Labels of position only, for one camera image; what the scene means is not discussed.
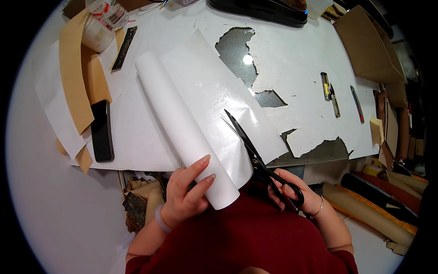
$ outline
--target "bracelet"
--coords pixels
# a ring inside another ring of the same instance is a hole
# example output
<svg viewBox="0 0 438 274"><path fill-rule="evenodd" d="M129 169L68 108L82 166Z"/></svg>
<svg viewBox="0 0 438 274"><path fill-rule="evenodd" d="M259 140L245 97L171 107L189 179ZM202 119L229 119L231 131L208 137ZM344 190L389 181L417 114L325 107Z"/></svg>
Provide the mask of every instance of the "bracelet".
<svg viewBox="0 0 438 274"><path fill-rule="evenodd" d="M313 214L313 215L309 215L309 214L305 214L307 218L313 219L313 217L315 217L322 209L322 207L324 206L324 198L322 197L321 194L321 208L318 210L317 213Z"/></svg>
<svg viewBox="0 0 438 274"><path fill-rule="evenodd" d="M164 230L165 232L169 233L172 231L172 229L170 227L168 227L163 220L161 219L161 215L160 215L160 210L162 209L164 205L158 205L157 208L155 209L155 219L157 220L158 225L162 228L162 230Z"/></svg>

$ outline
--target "long fingernail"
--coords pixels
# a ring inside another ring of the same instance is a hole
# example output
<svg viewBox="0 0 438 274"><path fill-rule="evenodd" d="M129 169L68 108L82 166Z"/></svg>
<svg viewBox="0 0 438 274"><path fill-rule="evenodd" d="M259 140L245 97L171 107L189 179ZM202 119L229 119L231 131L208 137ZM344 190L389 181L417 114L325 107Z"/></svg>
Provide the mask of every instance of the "long fingernail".
<svg viewBox="0 0 438 274"><path fill-rule="evenodd" d="M213 173L212 175L207 176L206 181L210 183L214 181L215 178L216 178L216 174Z"/></svg>
<svg viewBox="0 0 438 274"><path fill-rule="evenodd" d="M210 160L210 158L211 158L212 156L210 155L210 154L207 154L207 155L205 155L204 157L202 157L201 158L201 164L205 164L205 163L207 163L209 160Z"/></svg>

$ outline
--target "black smartphone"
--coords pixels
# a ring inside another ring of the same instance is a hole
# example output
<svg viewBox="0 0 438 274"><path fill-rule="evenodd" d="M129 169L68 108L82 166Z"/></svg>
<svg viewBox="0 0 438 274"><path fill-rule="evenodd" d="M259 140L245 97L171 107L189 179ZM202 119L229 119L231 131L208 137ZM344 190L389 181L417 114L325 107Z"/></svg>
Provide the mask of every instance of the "black smartphone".
<svg viewBox="0 0 438 274"><path fill-rule="evenodd" d="M114 160L113 139L111 138L110 102L102 100L91 105L94 121L91 122L94 158L98 163Z"/></svg>

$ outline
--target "red shirt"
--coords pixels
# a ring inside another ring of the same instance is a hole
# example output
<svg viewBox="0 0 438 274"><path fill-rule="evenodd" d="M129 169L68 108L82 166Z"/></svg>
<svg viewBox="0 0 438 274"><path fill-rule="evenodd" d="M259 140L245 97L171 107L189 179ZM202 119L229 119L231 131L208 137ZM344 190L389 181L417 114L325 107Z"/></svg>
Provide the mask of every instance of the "red shirt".
<svg viewBox="0 0 438 274"><path fill-rule="evenodd" d="M330 253L315 225L245 192L222 210L174 228L153 256L126 264L133 273L239 273L248 266L276 273L355 273L353 255Z"/></svg>

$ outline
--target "black scissors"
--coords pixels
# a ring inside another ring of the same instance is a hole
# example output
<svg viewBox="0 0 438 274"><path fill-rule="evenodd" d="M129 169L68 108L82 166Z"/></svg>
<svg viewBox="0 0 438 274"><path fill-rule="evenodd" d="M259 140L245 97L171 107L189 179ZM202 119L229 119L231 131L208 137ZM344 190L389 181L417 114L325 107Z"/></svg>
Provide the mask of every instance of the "black scissors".
<svg viewBox="0 0 438 274"><path fill-rule="evenodd" d="M259 170L260 173L264 177L266 177L268 184L272 187L275 195L277 195L280 198L280 200L286 205L286 207L290 211L292 211L293 213L298 214L299 210L298 210L297 206L300 206L304 203L304 195L301 192L301 189L299 189L299 187L297 187L293 183L286 182L283 178L281 178L280 176L275 174L272 170L270 170L266 167L265 163L262 161L260 155L258 154L254 145L251 143L251 140L248 138L245 131L242 129L242 127L239 125L239 123L236 121L236 119L228 111L225 110L225 112L228 115L228 118L230 118L231 123L235 127L238 135L240 136L240 138L242 138L242 140L245 144L245 147L248 151L248 155L249 155L249 158L251 160L252 166L254 168L257 168L257 170ZM282 185L287 184L288 186L290 186L292 188L292 190L295 191L295 193L297 194L298 201L292 200L291 198L289 198L285 195L282 195L280 193L280 191L278 190L278 188L275 186L271 177L274 178L275 180L277 180Z"/></svg>

